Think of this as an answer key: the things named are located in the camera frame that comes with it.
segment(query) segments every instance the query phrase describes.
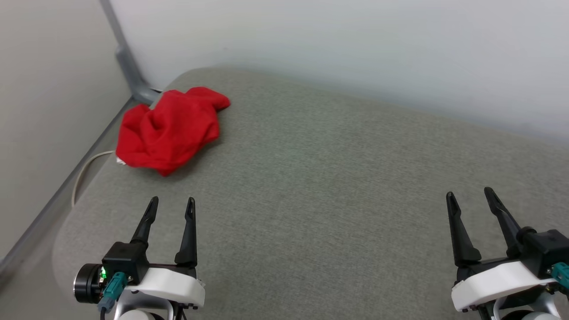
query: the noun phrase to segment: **gray table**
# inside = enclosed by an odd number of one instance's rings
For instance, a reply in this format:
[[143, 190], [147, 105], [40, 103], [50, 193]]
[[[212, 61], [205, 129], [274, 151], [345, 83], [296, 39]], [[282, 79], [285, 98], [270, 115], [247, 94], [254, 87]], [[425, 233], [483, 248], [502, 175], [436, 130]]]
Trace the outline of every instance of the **gray table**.
[[107, 161], [55, 243], [70, 299], [79, 267], [128, 241], [154, 195], [156, 263], [173, 262], [196, 199], [196, 319], [476, 318], [450, 299], [450, 190], [484, 258], [506, 249], [484, 186], [520, 225], [569, 234], [567, 149], [233, 69], [190, 71], [168, 89], [195, 86], [232, 101], [220, 139], [167, 178]]

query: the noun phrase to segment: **crumpled red fabric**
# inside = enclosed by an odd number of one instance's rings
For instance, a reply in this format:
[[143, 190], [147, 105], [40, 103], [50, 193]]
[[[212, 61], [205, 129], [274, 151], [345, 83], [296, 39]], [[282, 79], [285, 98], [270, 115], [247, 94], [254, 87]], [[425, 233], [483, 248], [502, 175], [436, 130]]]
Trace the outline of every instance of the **crumpled red fabric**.
[[117, 157], [165, 177], [219, 137], [216, 112], [229, 105], [226, 96], [206, 87], [164, 92], [153, 110], [141, 104], [125, 113]]

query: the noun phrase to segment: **gray floor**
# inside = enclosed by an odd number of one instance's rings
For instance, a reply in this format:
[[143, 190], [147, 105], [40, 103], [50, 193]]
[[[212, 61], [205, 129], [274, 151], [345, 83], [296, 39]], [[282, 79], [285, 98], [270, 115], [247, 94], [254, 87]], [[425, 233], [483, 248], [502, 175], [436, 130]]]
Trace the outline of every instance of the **gray floor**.
[[[111, 125], [91, 155], [115, 149], [119, 125], [120, 121]], [[108, 155], [99, 157], [89, 166], [79, 188], [79, 197], [107, 157]], [[57, 230], [71, 211], [73, 183], [65, 187], [52, 206], [56, 212], [50, 221], [51, 226], [47, 226], [41, 238], [34, 239], [35, 247], [27, 252], [25, 259], [19, 261], [17, 272], [0, 289], [0, 319], [98, 318], [95, 305], [82, 304], [64, 298], [53, 278], [51, 251]]]

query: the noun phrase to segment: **white cable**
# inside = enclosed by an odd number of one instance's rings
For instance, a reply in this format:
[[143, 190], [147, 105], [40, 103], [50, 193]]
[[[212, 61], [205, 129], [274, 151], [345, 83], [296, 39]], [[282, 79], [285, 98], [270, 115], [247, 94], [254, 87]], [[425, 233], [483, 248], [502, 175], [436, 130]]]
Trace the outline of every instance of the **white cable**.
[[114, 152], [114, 150], [105, 151], [105, 152], [101, 152], [99, 154], [96, 154], [96, 155], [92, 156], [89, 160], [87, 160], [87, 162], [85, 163], [83, 168], [81, 168], [81, 171], [79, 171], [79, 174], [77, 175], [77, 180], [75, 180], [75, 185], [73, 186], [73, 192], [71, 193], [71, 207], [72, 208], [75, 206], [75, 195], [77, 194], [77, 187], [79, 186], [79, 183], [81, 182], [81, 178], [83, 177], [83, 172], [87, 169], [87, 167], [89, 167], [89, 165], [91, 164], [91, 162], [93, 162], [93, 160], [97, 159], [98, 157], [100, 157], [102, 155], [111, 154], [113, 152]]

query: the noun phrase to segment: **teal cable plug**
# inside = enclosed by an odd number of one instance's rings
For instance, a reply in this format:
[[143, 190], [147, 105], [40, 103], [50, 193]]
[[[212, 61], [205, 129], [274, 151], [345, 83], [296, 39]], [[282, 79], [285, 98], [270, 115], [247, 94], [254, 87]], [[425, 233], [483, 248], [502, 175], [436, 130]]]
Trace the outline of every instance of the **teal cable plug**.
[[122, 291], [125, 290], [128, 282], [129, 280], [124, 272], [115, 272], [113, 278], [109, 281], [105, 290], [103, 290], [103, 297], [97, 304], [97, 310], [101, 312], [102, 308], [105, 308], [105, 313], [109, 313], [114, 307], [115, 301], [121, 296]]
[[569, 265], [558, 262], [551, 268], [551, 276], [562, 286], [569, 289]]

